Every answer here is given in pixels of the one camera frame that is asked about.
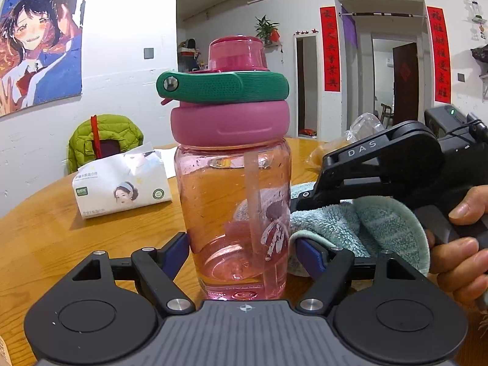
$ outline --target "red strap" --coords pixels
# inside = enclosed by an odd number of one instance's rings
[[[98,133],[97,116],[91,117],[91,124],[93,132],[93,147],[95,149],[95,155],[97,156],[97,160],[99,160],[100,158],[102,158],[102,147],[100,145],[100,136]]]

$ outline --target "human hand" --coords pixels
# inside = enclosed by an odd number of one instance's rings
[[[463,201],[449,213],[455,225],[469,225],[488,213],[488,185],[473,187]],[[435,238],[426,232],[431,249],[430,272],[438,274],[437,284],[445,292],[452,292],[456,301],[474,305],[474,301],[488,289],[488,249],[479,250],[475,238],[434,246]]]
[[[9,77],[7,80],[7,87],[5,89],[3,81],[0,80],[0,117],[11,112],[14,99],[12,96],[14,85],[12,79]]]

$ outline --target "brown door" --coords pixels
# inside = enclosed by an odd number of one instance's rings
[[[419,116],[419,59],[417,44],[402,45],[393,49],[395,98],[393,124],[417,120]]]
[[[303,39],[297,38],[298,133],[305,128],[305,81],[303,78]]]

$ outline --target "red diamond decoration on door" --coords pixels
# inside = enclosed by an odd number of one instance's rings
[[[406,82],[408,78],[412,74],[412,71],[408,67],[406,62],[403,62],[402,68],[400,69],[400,75],[402,76],[403,80]]]

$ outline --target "water bottle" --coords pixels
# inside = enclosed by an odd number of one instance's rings
[[[213,300],[277,299],[285,289],[291,153],[286,78],[267,68],[262,42],[215,40],[208,70],[165,72],[179,100],[171,130],[175,171],[199,283]]]

